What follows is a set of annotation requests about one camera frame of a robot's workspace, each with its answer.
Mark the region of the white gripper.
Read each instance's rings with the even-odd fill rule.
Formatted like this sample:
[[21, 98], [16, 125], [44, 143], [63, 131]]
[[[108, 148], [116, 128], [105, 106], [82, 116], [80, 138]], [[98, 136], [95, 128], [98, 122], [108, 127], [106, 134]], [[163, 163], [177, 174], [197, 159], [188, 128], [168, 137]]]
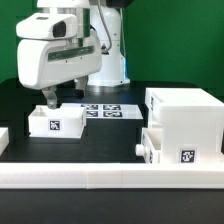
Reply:
[[31, 89], [44, 88], [42, 93], [48, 108], [56, 109], [57, 88], [54, 85], [75, 79], [75, 96], [79, 99], [85, 96], [88, 78], [83, 76], [98, 72], [102, 66], [100, 40], [94, 30], [84, 39], [82, 47], [76, 44], [68, 47], [65, 39], [23, 39], [17, 49], [17, 64], [21, 84]]

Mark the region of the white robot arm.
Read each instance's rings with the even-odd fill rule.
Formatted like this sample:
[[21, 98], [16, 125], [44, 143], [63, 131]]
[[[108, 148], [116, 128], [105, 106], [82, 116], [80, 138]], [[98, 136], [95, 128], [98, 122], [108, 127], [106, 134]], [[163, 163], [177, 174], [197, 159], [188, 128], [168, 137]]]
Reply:
[[75, 94], [127, 85], [122, 9], [132, 0], [37, 0], [39, 11], [19, 22], [21, 84], [43, 92], [57, 107], [57, 86], [72, 81]]

